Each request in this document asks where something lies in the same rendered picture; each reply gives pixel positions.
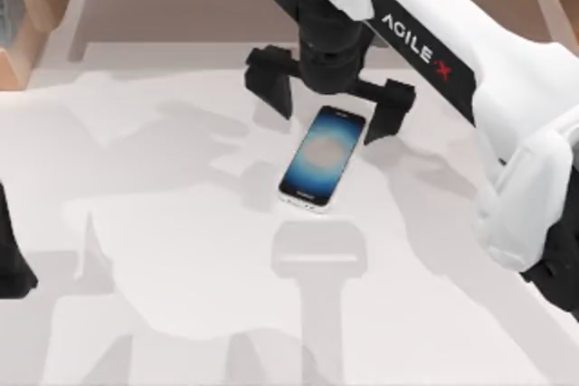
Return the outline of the white smartphone with blue screen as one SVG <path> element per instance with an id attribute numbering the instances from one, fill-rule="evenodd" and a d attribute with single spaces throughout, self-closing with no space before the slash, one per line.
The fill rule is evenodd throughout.
<path id="1" fill-rule="evenodd" d="M 366 118 L 361 115 L 329 105 L 321 107 L 280 179 L 281 200 L 324 212 L 365 126 Z"/>

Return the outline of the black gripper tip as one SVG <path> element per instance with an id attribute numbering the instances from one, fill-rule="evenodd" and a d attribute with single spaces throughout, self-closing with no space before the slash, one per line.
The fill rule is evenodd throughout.
<path id="1" fill-rule="evenodd" d="M 25 298 L 37 286 L 38 278 L 17 244 L 5 188 L 0 183 L 0 300 Z"/>

